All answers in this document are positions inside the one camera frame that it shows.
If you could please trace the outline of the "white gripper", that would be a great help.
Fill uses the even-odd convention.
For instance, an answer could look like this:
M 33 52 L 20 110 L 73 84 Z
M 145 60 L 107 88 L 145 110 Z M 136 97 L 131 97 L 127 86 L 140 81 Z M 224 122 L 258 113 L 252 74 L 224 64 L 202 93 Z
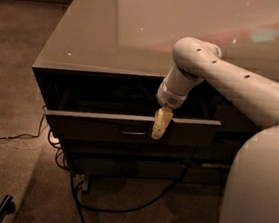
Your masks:
M 162 81 L 157 91 L 157 101 L 161 107 L 155 113 L 152 137 L 155 140 L 162 138 L 173 117 L 173 110 L 178 109 L 185 101 L 188 93 L 185 90 L 176 91 L 169 87 L 165 80 Z

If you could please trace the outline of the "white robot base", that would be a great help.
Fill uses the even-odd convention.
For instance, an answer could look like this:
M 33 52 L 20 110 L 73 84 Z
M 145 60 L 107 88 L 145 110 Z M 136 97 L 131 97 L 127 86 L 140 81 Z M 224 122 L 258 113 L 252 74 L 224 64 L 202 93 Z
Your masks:
M 219 223 L 279 223 L 279 126 L 260 131 L 240 148 Z

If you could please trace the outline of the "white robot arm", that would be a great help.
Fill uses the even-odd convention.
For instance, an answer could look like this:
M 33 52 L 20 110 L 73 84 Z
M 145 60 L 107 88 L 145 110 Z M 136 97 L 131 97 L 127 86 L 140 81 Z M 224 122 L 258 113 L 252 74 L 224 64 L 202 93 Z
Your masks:
M 152 137 L 161 139 L 173 116 L 201 82 L 209 83 L 254 124 L 279 125 L 279 83 L 223 61 L 217 45 L 185 37 L 174 44 L 174 65 L 157 92 L 160 109 L 155 113 Z

